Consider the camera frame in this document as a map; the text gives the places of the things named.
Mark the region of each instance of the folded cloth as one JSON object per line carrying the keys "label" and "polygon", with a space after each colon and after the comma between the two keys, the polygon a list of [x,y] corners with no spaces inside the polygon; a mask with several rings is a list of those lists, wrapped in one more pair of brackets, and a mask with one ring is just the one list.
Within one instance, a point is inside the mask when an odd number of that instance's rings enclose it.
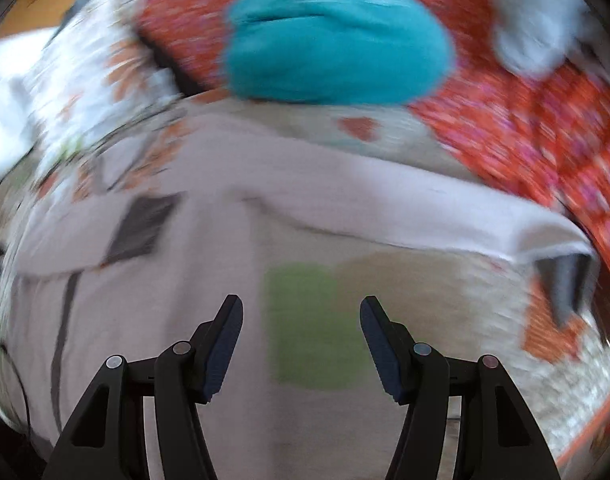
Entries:
{"label": "folded cloth", "polygon": [[245,98],[401,104],[450,73],[453,46],[415,0],[237,0],[224,62]]}

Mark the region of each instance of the teal cloth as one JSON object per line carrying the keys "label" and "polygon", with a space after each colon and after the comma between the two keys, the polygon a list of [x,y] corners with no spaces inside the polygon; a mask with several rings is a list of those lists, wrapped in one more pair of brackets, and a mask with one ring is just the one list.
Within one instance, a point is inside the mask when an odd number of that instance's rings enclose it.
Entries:
{"label": "teal cloth", "polygon": [[402,104],[454,65],[449,34],[415,0],[236,0],[232,93],[309,104]]}

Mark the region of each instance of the metal pin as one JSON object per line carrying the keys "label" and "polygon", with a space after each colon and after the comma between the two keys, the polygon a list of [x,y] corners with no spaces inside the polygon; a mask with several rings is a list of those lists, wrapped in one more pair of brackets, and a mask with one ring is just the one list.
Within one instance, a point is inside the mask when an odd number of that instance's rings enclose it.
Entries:
{"label": "metal pin", "polygon": [[172,351],[176,355],[187,354],[191,349],[192,349],[192,345],[190,345],[187,341],[179,341],[172,347]]}
{"label": "metal pin", "polygon": [[498,359],[496,359],[493,355],[486,355],[483,357],[483,365],[487,368],[496,368],[498,367]]}
{"label": "metal pin", "polygon": [[427,343],[416,343],[414,345],[414,352],[418,355],[429,355],[432,353],[432,347]]}
{"label": "metal pin", "polygon": [[120,355],[113,355],[111,357],[108,357],[108,360],[106,361],[106,366],[113,370],[114,368],[118,368],[122,362],[123,358]]}

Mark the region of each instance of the dark rectangular patch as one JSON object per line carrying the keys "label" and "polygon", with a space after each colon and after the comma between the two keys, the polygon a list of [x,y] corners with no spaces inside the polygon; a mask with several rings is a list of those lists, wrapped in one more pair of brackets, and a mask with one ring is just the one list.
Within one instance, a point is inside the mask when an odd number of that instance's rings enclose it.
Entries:
{"label": "dark rectangular patch", "polygon": [[610,344],[610,270],[604,262],[600,263],[592,314],[594,314],[602,341]]}
{"label": "dark rectangular patch", "polygon": [[65,342],[67,341],[67,331],[70,323],[70,314],[72,313],[72,303],[74,302],[76,289],[79,286],[79,279],[80,272],[74,272],[67,280],[65,293],[63,295],[61,325],[59,326],[59,333],[56,336],[56,347],[54,348],[54,355],[52,357],[52,384],[50,393],[52,398],[52,413],[54,414],[54,421],[56,422],[56,427],[58,428],[59,432],[63,431],[63,422],[61,420],[61,368],[63,367],[63,350],[65,348]]}
{"label": "dark rectangular patch", "polygon": [[104,264],[151,254],[181,194],[137,197],[112,239]]}

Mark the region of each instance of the green patch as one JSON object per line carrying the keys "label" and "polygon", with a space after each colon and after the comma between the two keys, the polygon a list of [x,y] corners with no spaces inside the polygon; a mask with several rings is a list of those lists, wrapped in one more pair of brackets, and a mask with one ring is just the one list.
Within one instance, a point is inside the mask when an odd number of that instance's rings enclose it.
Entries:
{"label": "green patch", "polygon": [[336,310],[326,266],[286,264],[265,274],[274,378],[316,390],[351,386],[370,362],[355,312]]}

